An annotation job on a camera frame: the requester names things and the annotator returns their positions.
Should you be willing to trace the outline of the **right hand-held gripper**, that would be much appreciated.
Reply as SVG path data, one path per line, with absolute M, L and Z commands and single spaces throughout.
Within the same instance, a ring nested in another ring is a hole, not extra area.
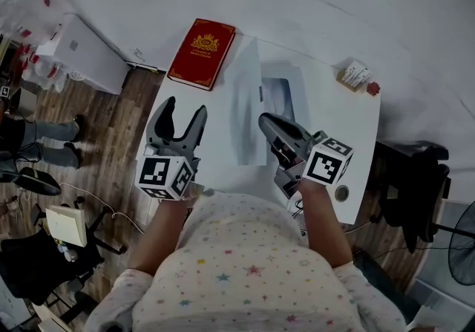
M 269 112 L 259 116 L 258 125 L 278 158 L 275 183 L 287 198 L 303 178 L 323 186 L 336 184 L 352 160 L 354 149 L 324 131 L 312 135 L 298 123 Z

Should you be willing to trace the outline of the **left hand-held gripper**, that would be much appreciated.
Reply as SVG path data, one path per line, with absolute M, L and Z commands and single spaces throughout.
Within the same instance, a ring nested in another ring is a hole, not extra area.
M 160 200 L 180 201 L 186 197 L 200 162 L 194 150 L 200 145 L 207 121 L 207 109 L 202 105 L 183 136 L 177 139 L 178 143 L 171 142 L 175 102 L 175 97 L 169 97 L 152 115 L 146 126 L 145 147 L 137 160 L 135 186 Z

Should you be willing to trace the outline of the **white box with lid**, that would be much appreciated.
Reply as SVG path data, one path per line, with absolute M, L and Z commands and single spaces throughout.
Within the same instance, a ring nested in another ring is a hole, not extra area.
M 267 142 L 258 125 L 264 113 L 262 78 L 284 78 L 290 86 L 295 121 L 310 126 L 304 76 L 299 67 L 278 59 L 266 61 L 260 56 L 256 38 L 247 40 L 224 73 L 228 86 L 226 125 L 231 148 L 231 163 L 237 166 L 265 166 Z

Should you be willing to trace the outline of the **person's right forearm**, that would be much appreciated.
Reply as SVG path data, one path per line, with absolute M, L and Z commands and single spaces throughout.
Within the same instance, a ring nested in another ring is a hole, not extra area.
M 327 188 L 302 178 L 298 184 L 309 248 L 327 260 L 332 268 L 353 260 L 350 244 L 333 209 Z

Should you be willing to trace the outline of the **person's left forearm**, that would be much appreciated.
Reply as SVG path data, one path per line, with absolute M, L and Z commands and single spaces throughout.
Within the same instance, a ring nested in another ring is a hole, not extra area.
M 154 276 L 175 251 L 191 200 L 162 201 L 133 249 L 128 268 Z

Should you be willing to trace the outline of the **red hardcover book gold print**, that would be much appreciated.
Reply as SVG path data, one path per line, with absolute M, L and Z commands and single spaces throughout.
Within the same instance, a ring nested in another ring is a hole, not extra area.
M 236 27 L 207 19 L 195 19 L 168 70 L 175 82 L 212 90 L 235 38 Z

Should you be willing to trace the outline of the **white cabinet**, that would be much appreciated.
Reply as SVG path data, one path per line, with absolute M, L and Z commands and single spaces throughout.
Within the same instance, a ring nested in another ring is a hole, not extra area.
M 98 91 L 119 95 L 129 65 L 94 33 L 77 15 L 63 16 L 56 35 L 38 46 L 36 53 L 78 73 Z

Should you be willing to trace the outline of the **black office chair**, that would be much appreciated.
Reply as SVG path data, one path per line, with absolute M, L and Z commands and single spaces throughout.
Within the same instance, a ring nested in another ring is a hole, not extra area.
M 116 250 L 95 236 L 96 228 L 104 216 L 112 212 L 110 208 L 103 207 L 92 225 L 86 227 L 88 241 L 86 247 L 66 244 L 77 251 L 79 257 L 75 262 L 65 259 L 45 227 L 41 227 L 37 233 L 26 238 L 13 238 L 1 242 L 0 277 L 13 296 L 27 299 L 36 306 L 46 305 L 48 297 L 54 294 L 54 290 L 66 283 L 76 304 L 63 313 L 60 319 L 69 323 L 81 313 L 90 315 L 97 302 L 83 293 L 82 288 L 94 274 L 94 269 L 105 261 L 99 254 L 99 248 L 116 255 L 122 255 L 127 251 L 125 246 Z
M 433 241 L 430 225 L 450 172 L 444 164 L 449 151 L 428 141 L 409 144 L 378 141 L 375 156 L 382 160 L 385 170 L 371 183 L 380 191 L 380 211 L 371 215 L 370 221 L 377 224 L 384 219 L 390 226 L 400 227 L 407 250 L 414 253 L 418 240 Z

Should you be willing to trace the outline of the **white star print shirt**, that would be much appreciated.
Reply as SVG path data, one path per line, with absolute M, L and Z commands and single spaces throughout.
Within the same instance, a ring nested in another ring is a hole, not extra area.
M 84 332 L 405 332 L 353 260 L 332 268 L 282 206 L 203 196 L 154 276 L 127 268 Z

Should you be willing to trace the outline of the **cream flat box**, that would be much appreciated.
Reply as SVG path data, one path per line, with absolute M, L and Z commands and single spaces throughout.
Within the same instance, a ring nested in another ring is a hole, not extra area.
M 86 247 L 88 241 L 84 210 L 49 206 L 45 214 L 53 238 L 78 247 Z

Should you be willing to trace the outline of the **black rounded bag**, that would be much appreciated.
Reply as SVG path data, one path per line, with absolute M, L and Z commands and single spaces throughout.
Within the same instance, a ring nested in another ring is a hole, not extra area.
M 39 195 L 57 196 L 62 193 L 60 185 L 51 175 L 31 167 L 22 168 L 13 182 L 18 187 Z

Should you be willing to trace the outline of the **clear water jug red label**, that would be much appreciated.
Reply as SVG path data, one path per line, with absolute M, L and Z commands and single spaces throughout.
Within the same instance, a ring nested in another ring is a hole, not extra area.
M 22 80 L 36 84 L 44 91 L 53 89 L 60 93 L 68 73 L 61 63 L 38 55 L 38 45 L 32 41 L 29 30 L 21 30 L 15 36 L 0 30 L 0 78 L 9 80 L 17 66 Z
M 4 0 L 0 2 L 0 34 L 18 43 L 43 45 L 80 16 L 71 0 Z

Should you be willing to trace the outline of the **beige trash bin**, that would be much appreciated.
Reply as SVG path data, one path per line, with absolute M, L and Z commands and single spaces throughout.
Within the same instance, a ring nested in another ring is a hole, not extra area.
M 20 88 L 11 98 L 10 113 L 14 116 L 28 118 L 36 110 L 37 96 L 26 89 Z

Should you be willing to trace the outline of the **small round white container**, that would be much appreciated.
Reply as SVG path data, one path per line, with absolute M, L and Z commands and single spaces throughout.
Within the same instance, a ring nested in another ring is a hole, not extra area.
M 58 248 L 59 252 L 61 252 L 64 255 L 65 259 L 69 262 L 75 262 L 79 257 L 77 251 L 75 251 L 74 249 L 68 247 L 67 245 L 63 244 L 62 242 L 57 244 L 57 248 Z

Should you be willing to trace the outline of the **black standing fan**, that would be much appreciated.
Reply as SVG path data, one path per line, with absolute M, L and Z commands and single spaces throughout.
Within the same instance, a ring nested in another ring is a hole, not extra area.
M 475 201 L 462 213 L 455 227 L 432 223 L 434 232 L 451 234 L 448 267 L 452 278 L 460 285 L 475 285 Z

